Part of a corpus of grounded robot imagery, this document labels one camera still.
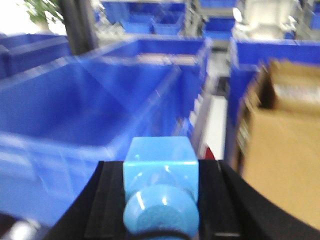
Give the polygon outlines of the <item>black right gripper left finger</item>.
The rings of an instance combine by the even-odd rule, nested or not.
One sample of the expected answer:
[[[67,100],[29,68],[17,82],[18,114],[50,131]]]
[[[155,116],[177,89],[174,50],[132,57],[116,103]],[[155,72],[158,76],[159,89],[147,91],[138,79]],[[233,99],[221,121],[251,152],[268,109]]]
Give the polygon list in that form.
[[[123,240],[123,162],[100,161],[76,200],[46,240]]]

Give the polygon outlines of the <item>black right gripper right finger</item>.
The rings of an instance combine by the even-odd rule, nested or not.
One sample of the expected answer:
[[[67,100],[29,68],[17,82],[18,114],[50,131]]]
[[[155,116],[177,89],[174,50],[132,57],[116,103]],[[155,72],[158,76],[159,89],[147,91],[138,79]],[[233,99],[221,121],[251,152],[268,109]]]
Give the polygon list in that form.
[[[222,160],[199,160],[201,240],[318,240],[319,230],[270,202]]]

